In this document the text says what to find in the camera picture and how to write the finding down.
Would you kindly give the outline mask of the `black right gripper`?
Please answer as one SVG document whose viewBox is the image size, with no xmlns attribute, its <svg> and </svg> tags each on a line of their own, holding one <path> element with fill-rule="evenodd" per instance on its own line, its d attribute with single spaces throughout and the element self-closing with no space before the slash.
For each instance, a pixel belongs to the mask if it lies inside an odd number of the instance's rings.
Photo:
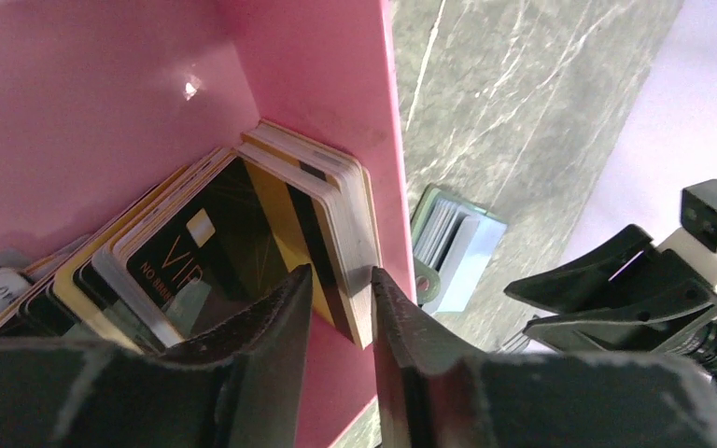
<svg viewBox="0 0 717 448">
<path fill-rule="evenodd" d="M 703 328 L 691 358 L 717 385 L 717 324 L 711 323 L 717 294 L 696 279 L 665 288 L 673 260 L 672 249 L 657 249 L 630 224 L 573 261 L 511 282 L 504 293 L 542 310 L 590 310 L 526 324 L 529 339 L 561 352 L 674 352 Z"/>
</svg>

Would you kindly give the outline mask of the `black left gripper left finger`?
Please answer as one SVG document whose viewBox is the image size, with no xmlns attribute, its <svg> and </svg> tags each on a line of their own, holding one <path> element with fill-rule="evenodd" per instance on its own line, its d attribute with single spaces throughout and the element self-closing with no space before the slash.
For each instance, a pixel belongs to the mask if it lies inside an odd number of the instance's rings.
<svg viewBox="0 0 717 448">
<path fill-rule="evenodd" d="M 106 341 L 0 339 L 0 447 L 290 447 L 313 272 L 152 357 Z"/>
</svg>

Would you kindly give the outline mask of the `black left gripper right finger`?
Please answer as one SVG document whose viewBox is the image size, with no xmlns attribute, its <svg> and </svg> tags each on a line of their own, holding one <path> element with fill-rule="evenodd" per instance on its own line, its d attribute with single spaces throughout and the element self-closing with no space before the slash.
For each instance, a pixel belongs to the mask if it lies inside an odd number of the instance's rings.
<svg viewBox="0 0 717 448">
<path fill-rule="evenodd" d="M 372 270 L 385 447 L 717 447 L 717 387 L 683 357 L 488 354 Z"/>
</svg>

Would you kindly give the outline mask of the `mint green card holder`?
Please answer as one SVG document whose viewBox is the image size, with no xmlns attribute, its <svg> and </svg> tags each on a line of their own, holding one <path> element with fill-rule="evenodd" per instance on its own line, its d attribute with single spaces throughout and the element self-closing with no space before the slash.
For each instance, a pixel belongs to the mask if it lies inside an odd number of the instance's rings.
<svg viewBox="0 0 717 448">
<path fill-rule="evenodd" d="M 416 301 L 426 313 L 461 313 L 507 224 L 483 207 L 434 184 L 412 218 Z"/>
</svg>

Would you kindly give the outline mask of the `gold card with black stripe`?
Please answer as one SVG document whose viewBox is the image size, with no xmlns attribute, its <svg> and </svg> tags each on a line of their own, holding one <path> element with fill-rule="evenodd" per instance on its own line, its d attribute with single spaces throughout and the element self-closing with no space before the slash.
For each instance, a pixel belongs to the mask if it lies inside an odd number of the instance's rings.
<svg viewBox="0 0 717 448">
<path fill-rule="evenodd" d="M 372 340 L 369 247 L 347 222 L 341 192 L 264 149 L 244 142 L 242 159 L 262 211 L 289 267 L 310 263 L 314 270 L 314 307 L 355 346 Z"/>
</svg>

